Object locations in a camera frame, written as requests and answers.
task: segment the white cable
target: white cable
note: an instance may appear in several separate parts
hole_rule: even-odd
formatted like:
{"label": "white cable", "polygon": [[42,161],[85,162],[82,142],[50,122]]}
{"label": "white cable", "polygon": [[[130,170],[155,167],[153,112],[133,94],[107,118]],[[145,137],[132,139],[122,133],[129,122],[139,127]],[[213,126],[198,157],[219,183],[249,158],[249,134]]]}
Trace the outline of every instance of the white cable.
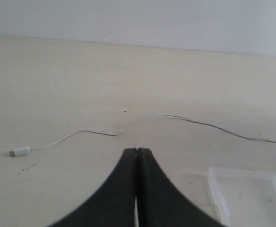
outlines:
{"label": "white cable", "polygon": [[81,129],[81,130],[78,130],[76,132],[73,132],[53,143],[50,143],[48,145],[44,145],[42,147],[37,147],[37,148],[29,148],[29,147],[25,147],[25,148],[18,148],[18,149],[15,149],[15,150],[12,150],[10,151],[10,155],[11,156],[18,156],[18,155],[23,155],[23,154],[27,154],[27,153],[30,153],[30,151],[32,150],[37,150],[37,149],[43,149],[43,148],[47,148],[49,146],[52,146],[58,142],[61,142],[71,136],[74,136],[75,134],[77,133],[80,133],[80,132],[90,132],[90,133],[95,133],[95,134],[100,134],[100,135],[105,135],[105,136],[119,136],[121,134],[124,134],[125,132],[127,132],[128,130],[134,128],[137,124],[139,124],[140,122],[142,122],[144,119],[146,119],[147,117],[150,117],[150,116],[164,116],[164,117],[173,117],[173,118],[177,118],[177,119],[181,119],[181,120],[184,120],[184,121],[187,121],[187,122],[191,122],[191,123],[196,123],[196,124],[202,124],[202,125],[206,125],[206,126],[210,126],[210,127],[213,127],[213,128],[216,128],[216,129],[219,129],[219,130],[222,130],[228,134],[231,134],[233,136],[236,136],[236,137],[240,137],[240,138],[243,138],[243,139],[246,139],[246,140],[255,140],[255,141],[262,141],[262,142],[269,142],[269,143],[276,143],[276,141],[274,140],[267,140],[267,139],[263,139],[263,138],[249,138],[249,137],[245,137],[245,136],[242,136],[240,134],[237,134],[235,132],[231,132],[231,131],[228,131],[226,129],[223,129],[221,127],[218,127],[218,126],[215,126],[213,124],[209,124],[209,123],[204,123],[204,122],[198,122],[198,121],[193,121],[193,120],[190,120],[188,118],[185,118],[185,117],[181,117],[181,116],[176,116],[176,115],[169,115],[169,114],[149,114],[141,119],[139,119],[138,121],[132,123],[129,127],[127,127],[125,130],[121,131],[121,132],[118,132],[118,133],[105,133],[105,132],[99,132],[99,131],[93,131],[93,130],[88,130],[88,129]]}

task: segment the wall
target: wall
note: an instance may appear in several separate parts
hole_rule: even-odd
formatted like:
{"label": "wall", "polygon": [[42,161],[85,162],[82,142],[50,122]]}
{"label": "wall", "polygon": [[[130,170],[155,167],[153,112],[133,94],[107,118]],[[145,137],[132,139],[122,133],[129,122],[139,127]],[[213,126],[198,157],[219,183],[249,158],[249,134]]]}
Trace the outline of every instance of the wall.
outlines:
{"label": "wall", "polygon": [[276,0],[0,0],[0,34],[276,56]]}

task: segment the cable plug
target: cable plug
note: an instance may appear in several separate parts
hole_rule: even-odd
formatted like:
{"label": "cable plug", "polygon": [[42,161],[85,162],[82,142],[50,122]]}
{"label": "cable plug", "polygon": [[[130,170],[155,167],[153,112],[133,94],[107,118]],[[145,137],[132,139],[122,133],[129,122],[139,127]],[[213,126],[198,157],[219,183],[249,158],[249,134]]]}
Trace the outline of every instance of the cable plug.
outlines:
{"label": "cable plug", "polygon": [[31,149],[29,147],[17,148],[17,149],[9,151],[9,154],[11,155],[11,157],[15,157],[15,156],[29,154],[30,150]]}

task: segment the light wooden surface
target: light wooden surface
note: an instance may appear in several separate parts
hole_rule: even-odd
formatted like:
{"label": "light wooden surface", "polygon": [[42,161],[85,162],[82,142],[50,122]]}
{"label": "light wooden surface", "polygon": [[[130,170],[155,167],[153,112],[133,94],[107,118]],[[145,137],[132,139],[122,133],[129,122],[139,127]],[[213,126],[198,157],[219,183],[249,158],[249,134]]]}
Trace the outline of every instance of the light wooden surface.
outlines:
{"label": "light wooden surface", "polygon": [[82,133],[7,155],[82,128],[118,131],[150,113],[276,140],[276,57],[0,36],[0,227],[60,219],[100,186],[126,147],[151,148],[176,186],[205,207],[206,189],[195,187],[210,166],[276,171],[274,144],[164,117],[120,137]]}

